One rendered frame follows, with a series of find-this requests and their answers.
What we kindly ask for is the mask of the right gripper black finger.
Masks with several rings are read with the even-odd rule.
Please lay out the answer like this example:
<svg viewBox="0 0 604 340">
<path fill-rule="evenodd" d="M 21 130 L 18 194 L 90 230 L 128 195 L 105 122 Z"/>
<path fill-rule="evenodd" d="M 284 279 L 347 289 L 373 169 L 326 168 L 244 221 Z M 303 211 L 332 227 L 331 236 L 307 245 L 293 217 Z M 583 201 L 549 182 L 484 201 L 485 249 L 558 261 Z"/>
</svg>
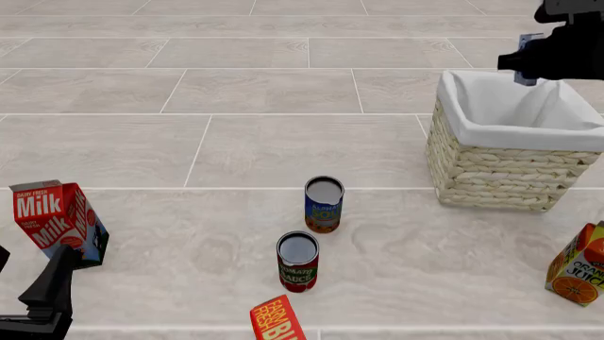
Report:
<svg viewBox="0 0 604 340">
<path fill-rule="evenodd" d="M 497 70 L 530 72 L 534 68 L 535 61 L 536 58 L 528 50 L 518 50 L 514 53 L 498 56 Z"/>
</svg>

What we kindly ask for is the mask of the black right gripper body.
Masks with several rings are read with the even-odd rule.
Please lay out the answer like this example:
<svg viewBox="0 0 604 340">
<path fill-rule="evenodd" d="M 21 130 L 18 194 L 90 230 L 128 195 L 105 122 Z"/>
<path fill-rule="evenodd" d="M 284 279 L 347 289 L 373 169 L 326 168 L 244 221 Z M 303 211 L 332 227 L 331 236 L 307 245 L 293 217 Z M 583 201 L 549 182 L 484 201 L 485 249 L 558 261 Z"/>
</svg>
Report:
<svg viewBox="0 0 604 340">
<path fill-rule="evenodd" d="M 535 45 L 537 77 L 604 81 L 604 22 L 557 27 Z"/>
</svg>

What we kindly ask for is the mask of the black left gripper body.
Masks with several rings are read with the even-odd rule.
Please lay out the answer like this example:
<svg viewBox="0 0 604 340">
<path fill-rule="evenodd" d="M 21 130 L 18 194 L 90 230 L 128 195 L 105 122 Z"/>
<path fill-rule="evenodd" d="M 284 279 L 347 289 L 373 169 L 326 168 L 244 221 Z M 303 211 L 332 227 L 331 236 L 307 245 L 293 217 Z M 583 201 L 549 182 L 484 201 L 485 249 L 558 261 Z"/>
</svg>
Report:
<svg viewBox="0 0 604 340">
<path fill-rule="evenodd" d="M 73 319 L 63 313 L 42 319 L 0 315 L 0 340 L 64 340 Z"/>
</svg>

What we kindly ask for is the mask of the blue-grey cream cheese box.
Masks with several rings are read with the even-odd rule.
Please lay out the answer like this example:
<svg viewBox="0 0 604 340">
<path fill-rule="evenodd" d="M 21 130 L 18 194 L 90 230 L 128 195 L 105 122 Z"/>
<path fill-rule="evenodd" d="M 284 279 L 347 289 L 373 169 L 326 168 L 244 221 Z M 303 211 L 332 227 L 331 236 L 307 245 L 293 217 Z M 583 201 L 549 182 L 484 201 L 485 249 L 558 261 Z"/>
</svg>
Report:
<svg viewBox="0 0 604 340">
<path fill-rule="evenodd" d="M 541 40 L 544 38 L 545 38 L 544 33 L 522 34 L 519 38 L 517 52 L 526 50 L 528 48 L 530 42 Z M 524 76 L 524 73 L 522 73 L 521 71 L 515 71 L 514 72 L 514 82 L 517 84 L 527 86 L 527 87 L 534 87 L 538 81 L 537 81 L 537 78 Z"/>
</svg>

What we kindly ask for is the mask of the white cloth basket liner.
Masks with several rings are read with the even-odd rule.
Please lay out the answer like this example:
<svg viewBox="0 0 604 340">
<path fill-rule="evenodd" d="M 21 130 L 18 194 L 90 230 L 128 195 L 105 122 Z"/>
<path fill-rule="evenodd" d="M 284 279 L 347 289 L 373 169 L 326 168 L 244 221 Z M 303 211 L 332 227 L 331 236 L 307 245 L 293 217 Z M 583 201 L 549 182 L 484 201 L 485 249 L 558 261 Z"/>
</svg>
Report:
<svg viewBox="0 0 604 340">
<path fill-rule="evenodd" d="M 464 146 L 604 152 L 604 118 L 564 81 L 526 87 L 506 73 L 445 70 L 437 98 Z"/>
</svg>

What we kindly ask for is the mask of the woven wicker basket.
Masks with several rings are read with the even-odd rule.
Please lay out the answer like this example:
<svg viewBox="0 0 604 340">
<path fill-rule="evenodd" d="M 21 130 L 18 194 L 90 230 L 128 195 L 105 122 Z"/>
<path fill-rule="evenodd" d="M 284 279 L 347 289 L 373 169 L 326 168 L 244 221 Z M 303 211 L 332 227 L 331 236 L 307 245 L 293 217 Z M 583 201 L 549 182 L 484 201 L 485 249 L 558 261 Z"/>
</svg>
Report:
<svg viewBox="0 0 604 340">
<path fill-rule="evenodd" d="M 441 101 L 435 102 L 426 152 L 440 203 L 535 212 L 552 209 L 600 157 L 465 146 L 454 136 Z"/>
</svg>

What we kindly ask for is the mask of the red and white milk carton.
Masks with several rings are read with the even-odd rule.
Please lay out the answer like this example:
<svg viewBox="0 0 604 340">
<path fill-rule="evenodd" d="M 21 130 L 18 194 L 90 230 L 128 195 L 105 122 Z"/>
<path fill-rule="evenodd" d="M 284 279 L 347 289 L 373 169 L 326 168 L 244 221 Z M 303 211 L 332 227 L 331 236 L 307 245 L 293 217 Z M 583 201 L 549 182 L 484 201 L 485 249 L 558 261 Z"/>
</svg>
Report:
<svg viewBox="0 0 604 340">
<path fill-rule="evenodd" d="M 77 183 L 46 180 L 9 189 L 15 223 L 46 257 L 70 246 L 82 254 L 75 268 L 103 263 L 109 233 Z"/>
</svg>

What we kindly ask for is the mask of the orange juice carton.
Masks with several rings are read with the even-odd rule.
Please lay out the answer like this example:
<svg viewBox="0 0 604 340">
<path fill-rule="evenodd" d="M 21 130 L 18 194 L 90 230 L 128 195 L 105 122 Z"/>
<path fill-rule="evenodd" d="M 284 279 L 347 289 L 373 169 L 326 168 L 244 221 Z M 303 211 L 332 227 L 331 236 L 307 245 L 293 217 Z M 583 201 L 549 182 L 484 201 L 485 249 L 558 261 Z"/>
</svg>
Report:
<svg viewBox="0 0 604 340">
<path fill-rule="evenodd" d="M 604 220 L 587 223 L 555 257 L 545 289 L 582 307 L 604 297 Z"/>
</svg>

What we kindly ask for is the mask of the red butter box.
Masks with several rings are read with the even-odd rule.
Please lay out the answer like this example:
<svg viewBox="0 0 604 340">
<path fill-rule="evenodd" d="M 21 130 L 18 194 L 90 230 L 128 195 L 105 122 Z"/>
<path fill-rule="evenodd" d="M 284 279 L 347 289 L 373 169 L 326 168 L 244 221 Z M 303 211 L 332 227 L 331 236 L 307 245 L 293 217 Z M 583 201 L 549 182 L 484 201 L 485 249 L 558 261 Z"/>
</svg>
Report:
<svg viewBox="0 0 604 340">
<path fill-rule="evenodd" d="M 307 340 L 286 295 L 257 305 L 249 314 L 256 340 Z"/>
</svg>

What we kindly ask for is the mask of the blue alphabet soup can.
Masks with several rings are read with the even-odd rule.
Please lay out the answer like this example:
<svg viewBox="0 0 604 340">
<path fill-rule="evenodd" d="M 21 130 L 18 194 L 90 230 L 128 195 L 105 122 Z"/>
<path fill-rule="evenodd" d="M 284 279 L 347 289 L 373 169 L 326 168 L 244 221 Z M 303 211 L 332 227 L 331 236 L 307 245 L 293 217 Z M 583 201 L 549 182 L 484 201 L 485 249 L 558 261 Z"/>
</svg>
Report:
<svg viewBox="0 0 604 340">
<path fill-rule="evenodd" d="M 305 223 L 317 233 L 327 234 L 341 223 L 344 187 L 329 176 L 311 178 L 305 186 Z"/>
</svg>

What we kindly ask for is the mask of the red tomato sauce can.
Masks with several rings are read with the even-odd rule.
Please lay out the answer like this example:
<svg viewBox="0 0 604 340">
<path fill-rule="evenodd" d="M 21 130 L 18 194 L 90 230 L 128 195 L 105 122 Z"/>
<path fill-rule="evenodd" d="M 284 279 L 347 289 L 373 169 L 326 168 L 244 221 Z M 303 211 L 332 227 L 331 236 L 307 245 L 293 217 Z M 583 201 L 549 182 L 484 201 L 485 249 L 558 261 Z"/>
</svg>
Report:
<svg viewBox="0 0 604 340">
<path fill-rule="evenodd" d="M 290 231 L 277 241 L 279 281 L 292 293 L 309 291 L 317 282 L 320 247 L 305 231 Z"/>
</svg>

